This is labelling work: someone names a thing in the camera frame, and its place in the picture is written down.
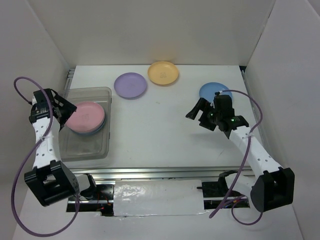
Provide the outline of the pink plate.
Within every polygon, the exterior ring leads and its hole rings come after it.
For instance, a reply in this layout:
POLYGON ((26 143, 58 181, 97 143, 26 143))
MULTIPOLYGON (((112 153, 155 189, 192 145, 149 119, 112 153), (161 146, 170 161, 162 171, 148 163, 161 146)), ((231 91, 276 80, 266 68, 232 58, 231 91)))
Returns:
POLYGON ((67 120, 66 126, 80 134, 97 130, 105 121, 104 108, 93 101, 83 101, 76 105, 76 111, 67 120))

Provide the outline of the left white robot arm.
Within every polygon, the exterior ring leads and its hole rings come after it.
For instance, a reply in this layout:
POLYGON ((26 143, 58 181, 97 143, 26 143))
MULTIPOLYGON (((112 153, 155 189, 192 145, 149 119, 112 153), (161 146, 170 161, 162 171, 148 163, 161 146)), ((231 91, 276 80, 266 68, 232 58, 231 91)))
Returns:
POLYGON ((90 174, 75 176, 60 155, 59 132, 76 109, 53 89, 33 93, 29 121, 36 137, 35 161, 24 181, 44 207, 76 195, 92 200, 99 193, 90 174))

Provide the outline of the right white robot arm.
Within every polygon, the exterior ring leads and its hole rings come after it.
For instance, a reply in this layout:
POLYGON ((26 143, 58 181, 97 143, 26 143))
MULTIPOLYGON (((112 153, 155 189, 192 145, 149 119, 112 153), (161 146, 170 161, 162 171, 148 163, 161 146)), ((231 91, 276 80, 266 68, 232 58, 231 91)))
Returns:
POLYGON ((218 191, 229 196, 233 191, 244 195, 249 205, 264 213, 290 205, 294 198, 295 174, 276 162, 253 135, 247 120, 236 115, 232 98, 216 92, 213 102, 201 97, 186 118, 194 120, 202 112, 199 125, 210 131, 219 129, 243 154, 241 167, 248 163, 255 179, 242 175, 242 170, 223 172, 218 178, 218 191))

